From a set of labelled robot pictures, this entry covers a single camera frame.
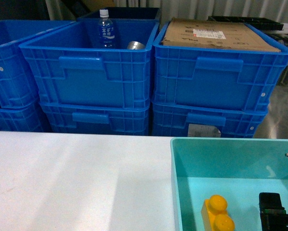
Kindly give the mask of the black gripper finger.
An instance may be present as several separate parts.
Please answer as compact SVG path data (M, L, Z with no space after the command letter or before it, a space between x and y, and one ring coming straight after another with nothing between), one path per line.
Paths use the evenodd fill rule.
M259 193L259 209L263 231L288 231L288 213L282 206L280 194Z

